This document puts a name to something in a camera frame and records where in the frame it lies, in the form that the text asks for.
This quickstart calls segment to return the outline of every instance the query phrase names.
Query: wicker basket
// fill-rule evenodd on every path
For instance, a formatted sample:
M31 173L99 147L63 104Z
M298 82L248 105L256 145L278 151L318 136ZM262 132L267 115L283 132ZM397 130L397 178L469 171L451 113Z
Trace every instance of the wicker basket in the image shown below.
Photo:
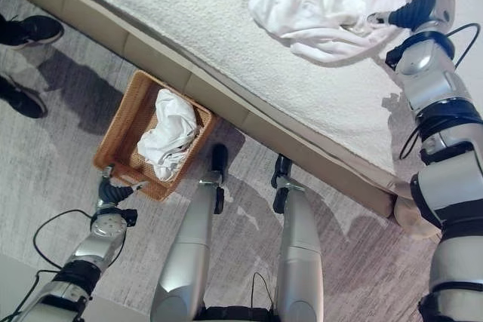
M196 121L200 127L199 134L189 147L188 155L179 172L168 182L159 180L152 165L146 163L144 157L137 153L137 142L143 133L154 128L158 123L155 101L159 90L162 88L167 88L192 104ZM195 154L213 130L215 123L216 116L205 107L151 75L143 71L136 71L121 105L97 149L94 156L94 166L102 169L109 164L114 164L113 176L123 183L132 184L143 180L149 181L142 192L155 200L163 200L180 183Z

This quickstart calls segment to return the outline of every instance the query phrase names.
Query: black sneaker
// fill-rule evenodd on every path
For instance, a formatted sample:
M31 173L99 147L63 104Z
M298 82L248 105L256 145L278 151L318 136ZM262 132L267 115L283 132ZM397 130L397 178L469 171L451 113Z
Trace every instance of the black sneaker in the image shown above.
M57 20L43 15L34 15L24 20L2 19L0 43L21 49L28 44L47 44L56 41L63 34L63 27Z
M22 115L30 118L41 118L47 114L47 107L38 94L27 87L0 76L0 98Z

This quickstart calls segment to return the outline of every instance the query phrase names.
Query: white cloth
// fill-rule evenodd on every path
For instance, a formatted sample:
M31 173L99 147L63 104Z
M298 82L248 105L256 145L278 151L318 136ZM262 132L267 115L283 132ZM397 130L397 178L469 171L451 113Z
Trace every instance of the white cloth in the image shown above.
M191 104L166 89L156 98L156 117L158 124L141 136L137 152L160 180L168 181L180 169L198 127Z
M291 51L320 62L354 57L381 43L393 26L369 24L367 16L392 11L408 0L250 0L254 20L289 39Z

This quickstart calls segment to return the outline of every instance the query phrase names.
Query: carpet floor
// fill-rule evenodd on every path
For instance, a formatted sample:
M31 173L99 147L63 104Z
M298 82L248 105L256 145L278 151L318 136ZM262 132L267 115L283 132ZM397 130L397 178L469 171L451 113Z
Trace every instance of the carpet floor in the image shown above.
M26 0L0 0L6 18L42 10ZM0 253L36 268L46 263L32 236L64 210L92 212L100 172L92 158L136 69L80 32L65 26L54 44L13 51L0 46L0 72L40 93L49 113L32 120L0 102ZM249 305L255 271L275 288L283 219L273 213L269 185L276 153L221 121L175 193L159 203L142 194L124 204L139 211L124 251L95 293L149 313L159 272L197 178L216 142L229 149L226 205L214 217L207 305ZM321 180L294 167L307 187L324 255L325 320L417 321L427 291L432 241L413 241L392 221L366 210ZM45 228L40 248L62 263L88 233L88 221L68 215ZM267 307L256 282L256 306Z

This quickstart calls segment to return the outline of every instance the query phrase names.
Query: white fabric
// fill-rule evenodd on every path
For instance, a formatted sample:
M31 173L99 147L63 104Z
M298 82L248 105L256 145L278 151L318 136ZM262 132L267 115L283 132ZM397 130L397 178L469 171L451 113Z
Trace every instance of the white fabric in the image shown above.
M320 62L354 57L381 43L393 26L369 24L369 14L408 0L250 0L252 17L268 32L289 39L291 51Z
M408 31L401 31L384 49L368 52L370 56L363 60L348 61L342 67L330 63L321 66L295 57L289 48L268 36L250 16L250 0L101 1L167 40L290 132L323 146L328 154L381 187L392 185L386 179L390 174L407 179L422 167L417 151L411 159L397 160L414 128L414 119L406 99L400 97L401 88L391 79L392 70L383 64L386 52L400 45ZM456 0L455 26L481 20L479 0ZM468 31L452 37L457 55L471 36ZM480 112L482 54L479 39L458 67L458 75ZM167 71L166 75L174 78L178 72ZM339 148L328 148L326 138ZM367 163L374 169L368 170Z
M180 169L196 136L196 117L191 104L166 89L156 98L156 117L158 124L141 136L137 152L160 180L168 181Z

